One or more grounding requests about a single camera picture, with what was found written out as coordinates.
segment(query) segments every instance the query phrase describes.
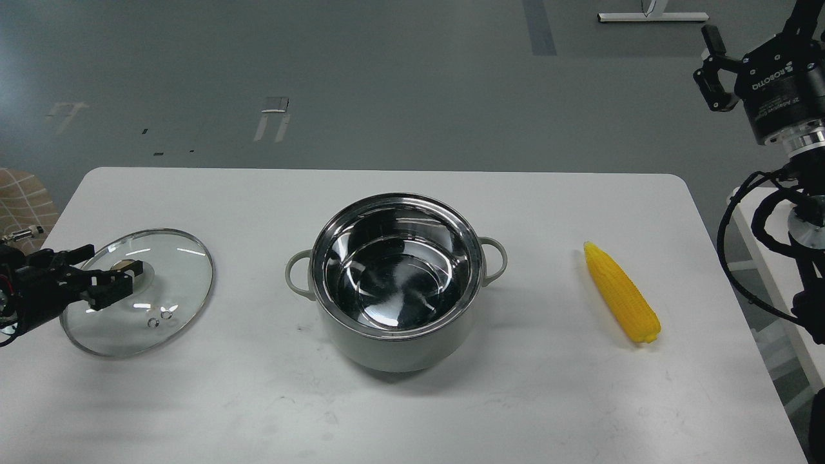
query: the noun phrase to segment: glass lid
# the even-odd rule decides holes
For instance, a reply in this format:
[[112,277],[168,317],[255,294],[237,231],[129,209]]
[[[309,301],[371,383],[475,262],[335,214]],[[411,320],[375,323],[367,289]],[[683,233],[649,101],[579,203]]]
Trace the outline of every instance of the glass lid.
[[194,236],[141,230],[99,249],[82,269],[107,271],[129,259],[144,263],[132,295],[98,311],[78,301],[60,316],[69,339],[83,351],[112,357],[141,353],[180,332],[206,303],[215,270]]

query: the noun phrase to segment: gray floor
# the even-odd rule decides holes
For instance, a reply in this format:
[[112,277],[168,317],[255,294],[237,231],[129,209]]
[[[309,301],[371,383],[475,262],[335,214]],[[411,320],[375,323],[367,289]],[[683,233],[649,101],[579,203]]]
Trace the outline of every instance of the gray floor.
[[[792,5],[668,10],[707,12],[741,56]],[[732,189],[785,156],[757,146],[741,108],[708,111],[691,77],[700,25],[596,21],[634,11],[638,0],[6,0],[0,165],[37,174],[59,207],[99,166],[674,173],[714,233]],[[542,25],[543,52],[528,31]],[[274,96],[290,99],[283,140],[272,116],[254,141]],[[57,102],[88,105],[59,134],[68,108],[45,118]]]

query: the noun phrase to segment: white table leg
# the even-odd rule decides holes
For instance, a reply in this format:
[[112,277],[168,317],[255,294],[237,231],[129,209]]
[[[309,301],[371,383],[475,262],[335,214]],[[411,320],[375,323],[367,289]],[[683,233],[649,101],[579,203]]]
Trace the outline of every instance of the white table leg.
[[813,398],[814,394],[816,394],[816,392],[813,391],[813,388],[811,388],[811,386],[806,386],[797,396],[794,396],[793,399],[785,404],[785,412],[789,417],[796,414],[796,411],[808,403],[808,401]]
[[665,13],[667,0],[652,0],[646,12],[599,13],[599,22],[708,21],[707,13]]

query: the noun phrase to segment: black cable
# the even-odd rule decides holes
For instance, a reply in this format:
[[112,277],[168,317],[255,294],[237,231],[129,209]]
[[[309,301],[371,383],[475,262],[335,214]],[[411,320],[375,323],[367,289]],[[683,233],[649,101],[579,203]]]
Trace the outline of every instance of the black cable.
[[816,462],[825,462],[825,388],[813,396],[808,443]]
[[813,37],[813,32],[817,28],[817,18],[823,9],[823,4],[825,4],[823,0],[798,1],[785,23],[782,34],[799,36],[804,39]]
[[779,183],[778,180],[775,178],[771,179],[771,183],[774,184],[777,190],[781,191],[785,195],[785,199],[794,203],[798,206],[808,206],[816,208],[818,205],[816,204],[815,200],[808,195],[805,195],[802,192],[797,192],[798,190],[802,190],[801,185],[794,185],[792,187],[786,187]]
[[736,277],[733,275],[733,272],[731,272],[730,267],[728,266],[728,260],[725,257],[724,253],[725,231],[728,228],[728,225],[730,224],[730,219],[733,216],[733,210],[736,208],[736,205],[738,205],[748,193],[752,192],[753,189],[759,187],[760,185],[771,179],[776,180],[782,172],[782,169],[773,173],[764,173],[762,171],[756,171],[755,173],[748,176],[747,179],[745,179],[745,182],[742,183],[742,186],[736,191],[736,193],[733,194],[733,196],[731,196],[730,203],[728,203],[728,208],[725,210],[724,214],[722,215],[722,220],[719,222],[719,231],[716,234],[716,254],[719,257],[719,263],[722,265],[722,270],[724,271],[725,276],[728,278],[733,288],[735,288],[739,293],[741,293],[745,298],[747,298],[748,301],[776,317],[788,320],[797,325],[802,325],[799,321],[799,318],[789,315],[783,311],[777,310],[772,305],[765,303],[765,301],[761,300],[758,296],[748,291],[747,288],[745,288],[745,286],[742,285],[742,283],[740,283],[736,279]]
[[13,342],[17,338],[17,334],[11,334],[8,336],[8,339],[3,340],[0,342],[0,348],[8,345],[9,343]]
[[768,234],[765,230],[765,224],[768,218],[773,214],[774,209],[788,197],[785,192],[777,190],[766,196],[762,203],[753,212],[753,220],[751,221],[751,232],[753,236],[759,240],[766,248],[774,253],[787,256],[788,258],[797,258],[800,255],[794,247],[788,244],[783,244],[775,239],[773,235]]

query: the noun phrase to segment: stainless steel pot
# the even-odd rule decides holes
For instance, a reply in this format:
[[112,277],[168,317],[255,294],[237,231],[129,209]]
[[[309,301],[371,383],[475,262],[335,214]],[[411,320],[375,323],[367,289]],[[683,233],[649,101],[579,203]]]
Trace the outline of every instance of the stainless steel pot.
[[[488,275],[482,245],[502,266]],[[309,258],[309,290],[291,280]],[[469,309],[482,286],[507,268],[507,252],[478,237],[452,208],[426,196],[387,193],[344,208],[315,245],[286,265],[286,284],[320,306],[335,345],[353,361],[385,372],[430,367],[467,337]]]

